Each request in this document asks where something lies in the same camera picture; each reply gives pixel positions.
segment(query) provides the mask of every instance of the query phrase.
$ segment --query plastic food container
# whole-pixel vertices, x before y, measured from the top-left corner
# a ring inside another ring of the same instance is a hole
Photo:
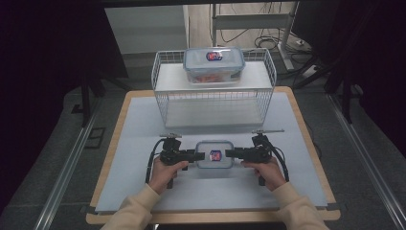
[[[245,67],[236,47],[191,48],[185,51],[183,67],[192,84],[238,82]]]
[[[204,152],[205,158],[196,161],[201,169],[229,169],[233,167],[234,158],[226,157],[226,150],[233,150],[234,145],[229,141],[202,141],[197,143],[196,152]]]

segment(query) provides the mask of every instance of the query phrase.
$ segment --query black curtain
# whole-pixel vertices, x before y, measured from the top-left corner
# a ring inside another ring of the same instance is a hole
[[[350,74],[364,91],[360,104],[406,156],[405,12],[403,1],[380,1],[353,51]]]
[[[97,4],[2,1],[0,44],[3,210],[51,135],[66,93],[94,69],[127,73]]]

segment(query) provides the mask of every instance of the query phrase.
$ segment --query wooden table edge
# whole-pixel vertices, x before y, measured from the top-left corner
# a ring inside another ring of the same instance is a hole
[[[335,197],[327,181],[325,171],[317,155],[316,149],[312,144],[312,140],[305,125],[305,120],[302,117],[302,113],[296,102],[291,88],[287,86],[275,87],[275,92],[286,93],[288,100],[292,106],[293,113],[299,125],[299,129],[304,137],[304,142],[307,146],[310,158],[312,159],[316,173],[319,176],[320,183],[326,194],[327,203],[335,203]],[[104,187],[106,178],[108,176],[114,154],[116,152],[120,135],[123,130],[125,117],[128,107],[131,103],[131,99],[135,97],[154,97],[152,90],[130,91],[125,95],[122,110],[117,120],[116,127],[114,128],[113,136],[110,141],[110,146],[107,150],[107,154],[104,159],[104,163],[101,168],[101,174],[99,176],[98,183],[93,193],[92,200],[90,202],[91,207],[96,207],[102,188]],[[319,210],[320,215],[324,220],[337,220],[341,217],[340,210],[328,211],[326,209]],[[112,215],[95,215],[87,214],[86,221],[89,224],[104,224],[108,222]],[[233,212],[210,212],[210,213],[156,213],[152,216],[150,223],[223,223],[223,222],[270,222],[280,221],[276,211],[233,211]]]

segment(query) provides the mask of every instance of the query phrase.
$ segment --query human hand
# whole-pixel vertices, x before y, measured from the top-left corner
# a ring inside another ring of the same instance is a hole
[[[265,179],[265,186],[271,192],[286,183],[275,157],[272,157],[268,163],[242,161],[241,165],[245,168],[254,168],[255,175],[257,177],[262,176]]]
[[[162,163],[160,157],[153,160],[152,177],[149,180],[149,187],[158,195],[167,188],[169,181],[177,176],[177,171],[189,165],[188,161],[181,161],[175,165],[167,166]]]

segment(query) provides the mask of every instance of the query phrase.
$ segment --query metal rail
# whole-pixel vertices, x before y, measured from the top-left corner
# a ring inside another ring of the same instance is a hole
[[[57,208],[60,204],[60,201],[65,194],[66,188],[68,187],[68,183],[72,177],[72,174],[75,170],[75,167],[79,161],[80,154],[83,150],[84,144],[87,140],[87,137],[92,129],[93,124],[95,123],[95,118],[100,108],[100,104],[102,103],[102,99],[96,98],[93,104],[93,112],[92,116],[90,117],[89,122],[85,127],[83,127],[80,131],[79,137],[74,144],[71,152],[69,153],[68,159],[65,162],[62,170],[59,173],[59,176],[56,180],[54,188],[52,189],[48,199],[44,205],[44,208],[39,215],[38,220],[34,226],[34,230],[48,230],[51,226],[52,221],[54,220],[54,216],[56,214]]]
[[[368,154],[367,149],[365,148],[364,144],[359,138],[354,127],[352,125],[349,125],[347,123],[346,118],[344,118],[344,116],[342,115],[340,109],[341,106],[338,100],[331,95],[328,95],[327,97],[331,101],[331,104],[334,107],[335,114],[337,115],[341,126],[343,127],[346,134],[349,136],[349,139],[352,143],[352,146],[355,149],[357,156],[359,157],[362,165],[365,168],[365,171],[370,177],[373,186],[375,187],[386,209],[388,210],[389,215],[394,221],[396,228],[399,230],[405,230],[406,229],[405,213],[399,201],[397,200],[395,194],[393,193],[389,185],[386,183],[382,174],[379,172],[379,169],[373,163],[373,160]]]

